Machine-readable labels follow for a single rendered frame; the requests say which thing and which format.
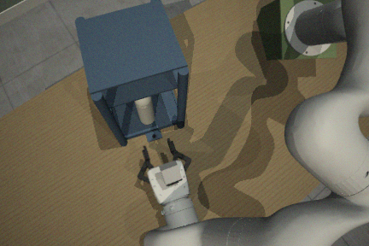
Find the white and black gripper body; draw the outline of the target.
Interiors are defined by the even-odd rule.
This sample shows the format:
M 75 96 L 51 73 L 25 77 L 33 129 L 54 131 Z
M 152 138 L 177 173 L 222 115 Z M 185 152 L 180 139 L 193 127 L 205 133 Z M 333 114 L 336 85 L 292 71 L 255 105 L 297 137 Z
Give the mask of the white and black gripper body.
M 165 206 L 165 204 L 169 202 L 183 197 L 189 197 L 190 195 L 190 187 L 184 165 L 182 161 L 176 162 L 178 163 L 179 171 L 182 177 L 182 180 L 177 184 L 166 186 L 159 166 L 153 167 L 148 171 L 149 182 L 159 205 Z

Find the cream bottle with grey cap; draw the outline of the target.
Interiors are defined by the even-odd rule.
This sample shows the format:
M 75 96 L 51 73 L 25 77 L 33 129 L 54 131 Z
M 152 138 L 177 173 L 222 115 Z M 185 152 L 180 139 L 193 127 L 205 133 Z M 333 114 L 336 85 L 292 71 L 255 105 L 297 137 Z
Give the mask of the cream bottle with grey cap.
M 155 120 L 155 112 L 152 97 L 146 97 L 134 102 L 141 122 L 145 125 L 153 123 Z

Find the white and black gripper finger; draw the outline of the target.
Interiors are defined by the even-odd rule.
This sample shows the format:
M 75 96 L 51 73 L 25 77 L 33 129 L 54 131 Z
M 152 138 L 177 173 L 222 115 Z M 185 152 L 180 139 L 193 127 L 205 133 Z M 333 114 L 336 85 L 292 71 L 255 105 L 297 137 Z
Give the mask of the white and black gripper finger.
M 171 153 L 173 154 L 173 161 L 177 161 L 178 158 L 181 159 L 181 160 L 184 160 L 185 161 L 185 164 L 184 164 L 184 169 L 185 171 L 187 170 L 187 168 L 189 167 L 190 163 L 191 163 L 191 158 L 182 154 L 182 153 L 179 153 L 176 149 L 175 149 L 175 146 L 174 146 L 174 143 L 173 141 L 170 141 L 170 138 L 167 139 L 167 143 L 169 145 L 169 148 L 171 150 Z
M 141 179 L 142 181 L 147 182 L 147 183 L 150 184 L 149 178 L 145 177 L 144 173 L 146 171 L 145 169 L 147 169 L 147 168 L 151 169 L 151 168 L 153 168 L 153 166 L 150 163 L 150 158 L 149 158 L 149 154 L 148 154 L 148 150 L 147 150 L 146 146 L 144 146 L 143 148 L 144 148 L 144 150 L 142 150 L 142 151 L 143 151 L 143 157 L 144 157 L 145 161 L 144 161 L 144 164 L 141 167 L 141 170 L 138 173 L 138 178 Z

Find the blue shelving unit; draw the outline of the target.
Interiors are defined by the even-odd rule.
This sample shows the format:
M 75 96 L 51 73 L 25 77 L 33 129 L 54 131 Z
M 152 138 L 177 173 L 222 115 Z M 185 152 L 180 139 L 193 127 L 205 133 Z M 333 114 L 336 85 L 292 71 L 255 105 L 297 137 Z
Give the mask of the blue shelving unit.
M 91 99 L 121 146 L 160 129 L 185 126 L 189 68 L 161 0 L 75 20 Z M 178 101 L 173 90 L 178 89 Z M 134 101 L 152 97 L 155 120 L 141 122 Z

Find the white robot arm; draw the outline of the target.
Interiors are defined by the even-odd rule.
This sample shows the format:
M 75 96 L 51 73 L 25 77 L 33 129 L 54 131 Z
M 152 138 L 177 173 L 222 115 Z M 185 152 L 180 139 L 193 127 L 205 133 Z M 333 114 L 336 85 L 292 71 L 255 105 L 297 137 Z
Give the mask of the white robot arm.
M 268 217 L 203 221 L 183 197 L 165 204 L 166 225 L 149 231 L 143 246 L 332 246 L 369 223 L 369 140 L 358 121 L 369 117 L 369 0 L 299 2 L 286 15 L 284 35 L 305 56 L 347 39 L 336 86 L 300 102 L 284 128 L 288 151 L 331 194 Z

